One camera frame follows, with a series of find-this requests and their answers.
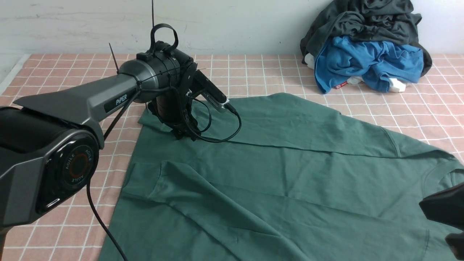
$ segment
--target blue shirt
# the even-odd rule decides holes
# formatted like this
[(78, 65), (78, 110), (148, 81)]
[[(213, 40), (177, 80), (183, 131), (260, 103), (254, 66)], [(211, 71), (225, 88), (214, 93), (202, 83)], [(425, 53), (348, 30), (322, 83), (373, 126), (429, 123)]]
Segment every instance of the blue shirt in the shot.
[(392, 42), (354, 42), (349, 36), (327, 40), (315, 59), (315, 77), (322, 93), (362, 76), (372, 89), (388, 92), (389, 78), (417, 83), (424, 67), (422, 50)]

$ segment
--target red ring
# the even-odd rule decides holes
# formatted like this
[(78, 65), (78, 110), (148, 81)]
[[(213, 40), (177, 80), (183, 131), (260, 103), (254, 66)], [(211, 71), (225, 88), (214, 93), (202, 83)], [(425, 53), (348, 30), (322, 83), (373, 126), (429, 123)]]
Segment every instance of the red ring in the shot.
[[(85, 158), (85, 168), (78, 174), (78, 175), (75, 175), (74, 172), (72, 172), (72, 166), (76, 160), (76, 158), (78, 157), (84, 157)], [(86, 171), (87, 167), (88, 167), (88, 164), (89, 164), (89, 159), (87, 157), (86, 154), (84, 153), (80, 153), (80, 154), (77, 154), (74, 159), (71, 161), (71, 164), (69, 165), (69, 174), (71, 175), (71, 177), (73, 178), (78, 178), (80, 176), (82, 176), (84, 174), (84, 172)]]

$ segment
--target dark gray garment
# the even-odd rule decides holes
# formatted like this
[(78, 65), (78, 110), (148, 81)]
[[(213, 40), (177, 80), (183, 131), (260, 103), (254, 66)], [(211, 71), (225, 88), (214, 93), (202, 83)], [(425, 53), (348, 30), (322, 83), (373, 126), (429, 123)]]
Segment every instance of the dark gray garment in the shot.
[(410, 0), (334, 0), (319, 13), (301, 40), (301, 52), (316, 57), (330, 37), (342, 35), (359, 42), (412, 45), (424, 53), (424, 76), (432, 66), (432, 58), (419, 44), (417, 24), (422, 16), (412, 14), (413, 9)]

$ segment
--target pile of clothes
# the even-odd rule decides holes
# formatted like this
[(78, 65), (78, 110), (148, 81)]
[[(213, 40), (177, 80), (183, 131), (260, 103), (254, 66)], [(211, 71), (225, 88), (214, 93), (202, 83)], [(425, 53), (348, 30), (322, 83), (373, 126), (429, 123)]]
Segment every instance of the pile of clothes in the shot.
[(419, 44), (422, 20), (410, 0), (334, 0), (300, 42), (322, 93), (364, 81), (379, 92), (401, 92), (432, 66)]

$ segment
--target grid pattern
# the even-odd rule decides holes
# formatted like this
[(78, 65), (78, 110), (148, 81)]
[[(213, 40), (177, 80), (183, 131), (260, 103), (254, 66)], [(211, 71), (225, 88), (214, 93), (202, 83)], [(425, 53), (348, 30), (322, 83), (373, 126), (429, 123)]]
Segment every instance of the grid pattern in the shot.
[[(117, 55), (118, 64), (134, 55)], [(402, 94), (379, 94), (346, 85), (321, 95), (314, 72), (295, 55), (196, 55), (199, 68), (230, 98), (287, 92), (359, 120), (401, 132), (451, 152), (464, 162), (464, 55), (434, 55), (434, 67)], [(64, 90), (114, 75), (109, 54), (32, 55), (0, 96), (0, 105), (27, 95)], [(141, 126), (145, 106), (133, 104), (101, 151), (91, 193), (109, 224)], [(101, 122), (105, 131), (116, 114)], [(37, 222), (13, 228), (5, 261), (96, 260), (105, 233), (88, 206), (85, 191)]]

